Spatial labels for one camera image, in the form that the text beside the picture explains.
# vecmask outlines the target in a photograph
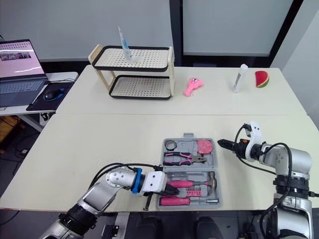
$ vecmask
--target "perforated tray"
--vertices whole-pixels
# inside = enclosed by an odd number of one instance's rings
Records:
[[[169,77],[119,75],[109,95],[114,98],[166,100],[171,96]]]
[[[94,59],[92,65],[98,70],[108,71],[148,71],[164,72],[168,67],[167,47],[130,46],[133,59],[137,62],[129,64],[121,46],[105,46]]]

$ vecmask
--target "white desk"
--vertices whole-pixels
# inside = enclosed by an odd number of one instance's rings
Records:
[[[255,71],[266,70],[270,81],[256,88]],[[175,67],[175,95],[169,100],[127,100],[109,96],[91,65],[79,76],[57,113],[149,115],[306,115],[278,68],[249,69],[240,93],[231,91],[239,68]],[[154,73],[125,72],[150,75]],[[185,97],[190,77],[204,86]]]
[[[46,74],[49,81],[63,81],[66,79],[73,79],[76,81],[78,77],[77,72],[59,72],[59,73],[47,73]],[[0,108],[0,116],[18,116],[23,121],[34,127],[36,130],[41,131],[43,126],[41,126],[38,122],[36,122],[32,117],[29,117],[30,114],[40,114],[40,113],[50,113],[54,112],[54,110],[42,110],[42,111],[27,111],[26,106],[12,106],[12,107],[2,107]]]
[[[308,116],[155,116],[55,114],[0,199],[1,208],[66,211],[95,173],[112,162],[159,164],[165,138],[233,140],[244,122],[257,121],[268,143],[285,142],[313,159],[310,189],[319,192],[319,132]],[[242,164],[215,146],[223,205],[219,210],[264,210],[273,202],[274,176]],[[156,198],[150,211],[157,210]],[[319,200],[312,199],[313,207]],[[122,190],[107,211],[141,211],[146,198]]]

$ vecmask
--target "dish rack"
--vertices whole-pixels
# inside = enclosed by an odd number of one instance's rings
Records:
[[[172,47],[131,46],[134,59],[129,64],[121,46],[97,45],[89,55],[89,61],[114,98],[169,99],[174,95],[174,65]],[[110,71],[109,84],[101,71]],[[167,76],[118,75],[114,71],[166,72]]]

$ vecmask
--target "laptop screen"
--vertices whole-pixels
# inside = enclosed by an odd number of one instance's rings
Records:
[[[31,42],[0,42],[0,78],[44,74]]]

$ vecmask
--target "pink toy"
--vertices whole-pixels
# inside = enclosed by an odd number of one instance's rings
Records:
[[[195,78],[195,77],[192,77],[189,79],[189,82],[188,82],[188,87],[187,89],[184,91],[184,95],[186,96],[190,96],[191,92],[195,89],[197,89],[198,87],[202,86],[203,85],[203,81],[198,79],[198,78]]]

